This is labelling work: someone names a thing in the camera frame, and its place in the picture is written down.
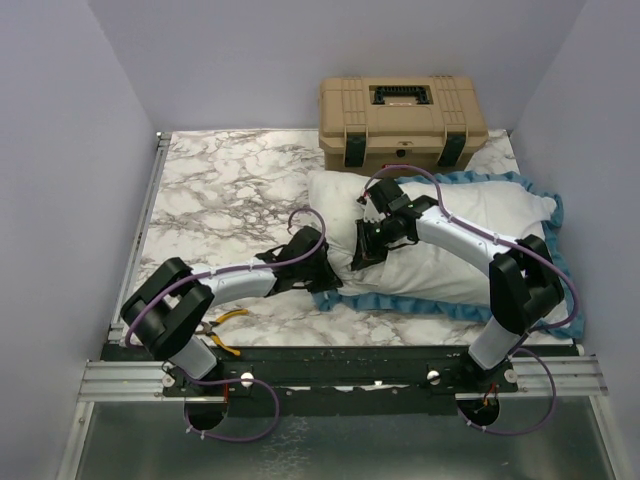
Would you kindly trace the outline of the white pillowcase blue trim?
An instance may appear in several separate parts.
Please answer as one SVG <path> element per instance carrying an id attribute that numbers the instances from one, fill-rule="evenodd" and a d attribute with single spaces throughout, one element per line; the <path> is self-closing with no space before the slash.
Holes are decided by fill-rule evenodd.
<path id="1" fill-rule="evenodd" d="M 410 176 L 397 183 L 411 201 L 428 196 L 444 205 L 424 212 L 417 244 L 401 237 L 385 260 L 354 270 L 357 221 L 371 226 L 381 218 L 371 204 L 357 200 L 374 182 L 344 172 L 309 175 L 310 205 L 325 221 L 327 258 L 342 282 L 315 295 L 320 310 L 342 304 L 356 311 L 443 314 L 486 323 L 492 316 L 489 264 L 505 249 L 497 238 L 516 242 L 534 235 L 545 241 L 554 265 L 569 271 L 556 235 L 564 221 L 562 199 L 523 176 L 466 171 L 435 182 Z"/>

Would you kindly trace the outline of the white pillow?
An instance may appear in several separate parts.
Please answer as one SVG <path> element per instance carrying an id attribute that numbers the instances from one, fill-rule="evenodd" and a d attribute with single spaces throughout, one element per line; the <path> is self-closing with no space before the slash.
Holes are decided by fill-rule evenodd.
<path id="1" fill-rule="evenodd" d="M 356 221 L 364 217 L 364 207 L 357 198 L 368 180 L 368 176 L 325 170 L 307 175 L 309 204 L 326 223 L 328 260 L 344 289 L 377 289 L 384 272 L 384 264 L 359 271 L 350 268 L 356 249 Z"/>

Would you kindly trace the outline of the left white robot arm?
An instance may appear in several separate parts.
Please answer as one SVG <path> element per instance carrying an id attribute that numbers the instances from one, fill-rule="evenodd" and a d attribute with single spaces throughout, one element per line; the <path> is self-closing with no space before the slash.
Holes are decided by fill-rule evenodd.
<path id="1" fill-rule="evenodd" d="M 294 289 L 316 293 L 339 286 L 327 249 L 325 233 L 305 226 L 289 243 L 243 264 L 214 269 L 170 258 L 121 307 L 125 345 L 137 338 L 153 359 L 181 369 L 195 392 L 210 394 L 220 385 L 221 371 L 216 355 L 196 336 L 208 310 Z"/>

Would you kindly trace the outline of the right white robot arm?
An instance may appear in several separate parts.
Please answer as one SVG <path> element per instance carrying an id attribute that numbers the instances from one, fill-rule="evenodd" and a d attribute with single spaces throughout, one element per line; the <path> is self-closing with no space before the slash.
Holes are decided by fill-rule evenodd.
<path id="1" fill-rule="evenodd" d="M 392 250 L 424 243 L 487 277 L 491 319 L 459 367 L 461 383 L 469 390 L 491 384 L 495 368 L 565 299 L 561 271 L 545 241 L 535 235 L 503 238 L 446 211 L 439 196 L 409 198 L 391 178 L 369 183 L 357 202 L 364 217 L 356 222 L 353 271 L 385 261 Z"/>

